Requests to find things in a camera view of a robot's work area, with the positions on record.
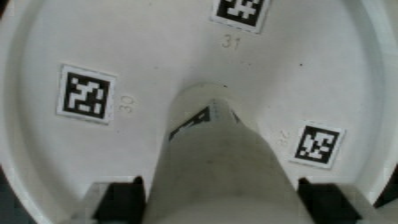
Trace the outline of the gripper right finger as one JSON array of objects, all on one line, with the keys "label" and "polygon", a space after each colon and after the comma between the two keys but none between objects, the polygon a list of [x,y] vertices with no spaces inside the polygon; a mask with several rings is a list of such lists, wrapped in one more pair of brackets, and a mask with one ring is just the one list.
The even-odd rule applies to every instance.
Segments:
[{"label": "gripper right finger", "polygon": [[380,216],[351,185],[298,179],[298,197],[314,224],[376,224]]}]

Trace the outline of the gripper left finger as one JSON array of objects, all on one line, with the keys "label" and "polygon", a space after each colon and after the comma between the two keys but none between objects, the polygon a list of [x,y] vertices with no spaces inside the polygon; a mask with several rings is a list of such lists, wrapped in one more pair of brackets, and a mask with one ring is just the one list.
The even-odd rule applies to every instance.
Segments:
[{"label": "gripper left finger", "polygon": [[69,224],[142,224],[145,188],[140,176],[129,182],[94,183]]}]

